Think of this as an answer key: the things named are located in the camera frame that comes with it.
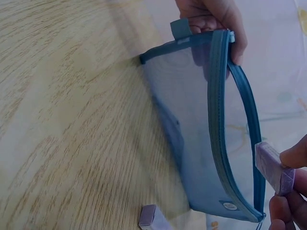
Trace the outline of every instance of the eraser sleeve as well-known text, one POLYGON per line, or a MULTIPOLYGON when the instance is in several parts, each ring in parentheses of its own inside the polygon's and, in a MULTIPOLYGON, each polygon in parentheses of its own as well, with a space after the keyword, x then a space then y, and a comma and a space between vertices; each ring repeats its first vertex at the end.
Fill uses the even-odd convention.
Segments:
POLYGON ((295 169, 282 165, 279 153, 267 142, 256 144, 256 167, 270 183, 278 196, 293 189, 295 169))

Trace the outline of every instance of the hand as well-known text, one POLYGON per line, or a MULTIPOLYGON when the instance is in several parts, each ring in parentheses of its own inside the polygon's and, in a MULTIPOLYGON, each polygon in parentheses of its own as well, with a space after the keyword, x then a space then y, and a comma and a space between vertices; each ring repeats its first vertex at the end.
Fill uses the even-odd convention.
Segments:
MULTIPOLYGON (((307 135, 295 146, 280 154, 282 164, 290 168, 307 166, 307 135)), ((307 229, 307 171, 295 172, 294 190, 286 197, 274 196, 270 200, 270 230, 295 230, 294 222, 302 230, 307 229)))
POLYGON ((231 50, 232 61, 242 64, 247 46, 241 13, 233 0, 176 0, 180 18, 188 18, 194 34, 219 29, 235 32, 236 41, 231 50))

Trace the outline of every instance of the blue fabric tab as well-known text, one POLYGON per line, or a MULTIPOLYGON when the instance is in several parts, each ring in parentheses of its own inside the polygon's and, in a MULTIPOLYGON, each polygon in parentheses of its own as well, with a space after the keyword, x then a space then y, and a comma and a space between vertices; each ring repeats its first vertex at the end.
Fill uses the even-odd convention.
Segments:
POLYGON ((189 21, 187 18, 182 18, 171 23, 172 34, 175 40, 186 38, 192 35, 189 21))

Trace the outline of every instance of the round label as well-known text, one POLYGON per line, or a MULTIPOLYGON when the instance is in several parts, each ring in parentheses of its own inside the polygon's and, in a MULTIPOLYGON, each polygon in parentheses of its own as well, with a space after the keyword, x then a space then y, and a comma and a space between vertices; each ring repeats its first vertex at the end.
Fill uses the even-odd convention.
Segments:
POLYGON ((231 210, 231 211, 236 211, 238 208, 237 206, 235 206, 234 204, 231 204, 231 203, 223 203, 223 206, 228 209, 228 210, 231 210))

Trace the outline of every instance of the light wood surface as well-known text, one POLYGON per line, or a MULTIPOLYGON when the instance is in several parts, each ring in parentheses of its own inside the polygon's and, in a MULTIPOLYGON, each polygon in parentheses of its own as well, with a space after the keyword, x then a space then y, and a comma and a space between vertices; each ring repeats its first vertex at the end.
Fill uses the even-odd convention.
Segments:
POLYGON ((136 230, 188 210, 137 55, 141 0, 0 2, 0 229, 136 230))

